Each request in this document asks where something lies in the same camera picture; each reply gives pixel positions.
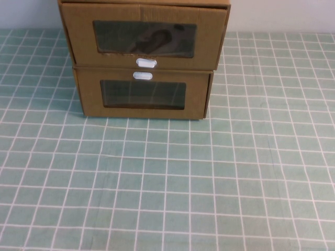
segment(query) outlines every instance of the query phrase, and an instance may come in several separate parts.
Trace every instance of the brown cardboard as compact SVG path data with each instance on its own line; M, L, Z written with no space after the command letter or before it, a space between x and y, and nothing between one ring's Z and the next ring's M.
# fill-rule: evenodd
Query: brown cardboard
M63 23L63 29L64 29L64 33L65 33L65 37L66 37L66 42L68 43L68 48L69 48L69 53L70 53L70 56L71 56L72 64L75 65L76 61L75 61L75 57L74 57L74 54L73 54L68 29L66 28L65 21L64 21L64 18L63 18L63 12L61 11L61 4L62 4L62 1L58 0L58 9L59 9L61 20L62 20L62 23Z
M230 0L60 0L63 3L150 4L227 8Z
M202 119L208 105L209 88L213 72L206 71L145 71L153 75L152 82L182 82L186 84L185 108L137 109L106 108L103 104L100 81L104 79L133 81L133 73L138 69L108 69L92 67L74 68L83 111L93 117L133 117L133 118L170 118Z
M208 79L208 90L207 90L207 98L206 98L206 104L205 104L204 119L207 116L207 110L208 110L208 104L209 104L209 98L210 98L211 87L213 84L213 79L214 79L214 72L211 72L209 79Z
M78 66L135 69L139 68L136 59L146 58L157 61L156 69L211 71L217 68L230 4L227 0L60 0L60 9L73 62ZM194 57L99 53L92 25L95 20L196 24Z

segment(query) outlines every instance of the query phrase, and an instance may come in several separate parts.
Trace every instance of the cardboard drawer box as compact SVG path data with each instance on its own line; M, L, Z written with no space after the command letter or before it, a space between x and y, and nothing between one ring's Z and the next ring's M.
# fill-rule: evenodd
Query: cardboard drawer box
M59 0L74 65L215 70L229 0Z
M213 72L73 69L83 111L93 117L203 119Z

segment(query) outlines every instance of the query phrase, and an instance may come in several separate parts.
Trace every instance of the white grid line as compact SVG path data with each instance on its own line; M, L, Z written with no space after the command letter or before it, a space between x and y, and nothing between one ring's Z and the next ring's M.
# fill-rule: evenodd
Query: white grid line
M247 93L247 86L245 84L245 77L244 77L244 69L242 68L242 73L243 73L243 80L244 80L244 87L245 87L245 93ZM248 104L248 112L249 112L249 116L251 118L251 112L250 112L250 106L249 106L249 101L247 99L247 104ZM256 140L255 140L255 135L254 135L254 129L253 129L253 125L251 123L251 132L252 132L252 139L253 139L253 143L254 143L254 147L256 146ZM265 200L265 192L264 192L264 187L263 187L263 181L262 181L262 172L261 172L261 168L259 165L259 157L258 157L258 152L256 151L256 160L257 160L257 166L258 166L258 170L259 170L259 174L260 174L260 180L261 180L261 188L262 188L262 195L263 195L263 202L264 202L264 209L265 209L265 215L266 215L266 223L267 223L267 228L269 230L269 237L270 237L270 242L271 242L271 249L274 250L274 246L273 246L273 239L272 239L272 233L271 233L271 228L270 228L270 223L269 223L269 217L267 214L267 207L266 207L266 200Z
M229 103L229 99L227 100L228 102L228 110L229 110L229 119L231 118L231 114L230 114L230 103ZM231 142L232 142L232 147L233 147L233 162L234 162L234 167L235 167L235 176L237 178L237 165L236 165L236 154L235 154L235 145L234 145L234 138L233 138L233 132L232 132L232 123L231 120L229 120L230 123L230 133L231 133ZM247 244L246 244L246 240L245 240L245 230L244 230L244 223L243 223L243 216L242 216L242 206L241 206L241 197L240 197L240 188L239 188L239 183L238 183L238 179L236 179L236 183L237 183L237 194L238 194L238 200L239 200L239 211L240 211L240 220L241 220L241 226L242 226L242 236L243 236L243 246L244 246L244 250L247 250Z
M268 98L267 98L267 93L266 93L265 86L264 86L264 93L265 93L266 103L268 103L269 101L268 101ZM272 122L272 115L271 115L270 112L269 112L269 116L270 116L270 122L271 122L272 131L275 132L274 126L273 126L273 122ZM274 142L275 142L276 149L277 149L277 154L278 154L278 158L279 158L279 163L280 163L281 171L282 171L282 173L284 173L283 165L282 165L282 160L281 160L281 157L280 157L280 152L278 150L278 143L277 143L276 137L274 137ZM285 183L285 189L286 189L287 198L288 198L289 210L290 210L291 215L293 216L292 206L291 206L291 202L290 202L290 199L289 199L289 192L288 192L287 182L284 181L284 183ZM298 238L298 232L297 232L297 227L296 227L295 221L293 221L293 227L294 227L295 234L296 234L296 236ZM298 246L299 246L299 249L301 249L301 243L300 243L299 239L298 239Z

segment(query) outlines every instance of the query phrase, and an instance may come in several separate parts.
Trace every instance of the cardboard box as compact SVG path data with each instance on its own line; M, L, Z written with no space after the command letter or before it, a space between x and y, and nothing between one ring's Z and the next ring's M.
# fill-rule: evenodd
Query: cardboard box
M217 68L229 0L59 0L73 64L155 69Z
M83 111L94 117L202 119L213 81L213 71L75 67L74 75Z

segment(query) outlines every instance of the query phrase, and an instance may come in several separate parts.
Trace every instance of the cardboard edge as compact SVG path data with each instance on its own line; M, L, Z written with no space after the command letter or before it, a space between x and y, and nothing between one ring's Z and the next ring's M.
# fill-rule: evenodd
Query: cardboard edge
M226 20L225 20L225 26L224 26L224 31L222 33L222 38L221 38L221 41L220 41L220 49L219 49L219 53L218 53L218 58L216 60L215 71L218 69L219 61L220 61L220 57L221 57L221 53L222 53L223 46L224 46L224 41L225 41L225 37L226 37L226 33L227 33L227 27L228 27L228 20L229 20L229 16L230 16L230 9L231 9L231 5L229 5L228 8L227 8L227 15L226 15Z
M109 71L120 70L120 71L134 71L134 72L169 72L169 73L202 73L202 74L211 74L212 70L182 70L182 69L151 69L151 68L120 68L120 67L107 67L107 66L87 66L87 65L73 65L75 70L98 70L98 71Z
M68 43L68 48L69 48L69 53L70 53L70 56L71 56L72 64L75 65L76 60L75 60L75 56L74 56L74 53L73 53L69 32L68 32L68 29L67 29L66 24L65 24L65 19L63 17L62 5L63 5L62 0L58 0L58 9L59 9L59 14L61 16L61 20L62 20L62 24L63 24L63 30L64 30L64 33L65 33L66 42Z
M162 6L181 6L181 7L211 7L227 8L230 6L230 0L219 0L208 3L207 1L141 1L141 0L59 0L62 3L84 3L84 4L148 4Z
M74 77L74 81L75 81L75 85L77 87L77 92L78 92L78 96L79 96L79 101L80 101L80 105L82 106L82 110L84 115L86 116L86 113L84 111L84 107L83 107L83 102L82 102L82 95L80 93L80 88L79 88L79 81L78 81L78 76L77 76L77 71L75 67L72 67L72 72L73 72L73 77Z
M212 71L209 75L209 78L208 78L208 89L207 89L204 119L207 116L207 110L208 110L208 104L209 104L209 98L210 98L211 87L212 87L212 84L213 84L213 79L214 79L214 72Z

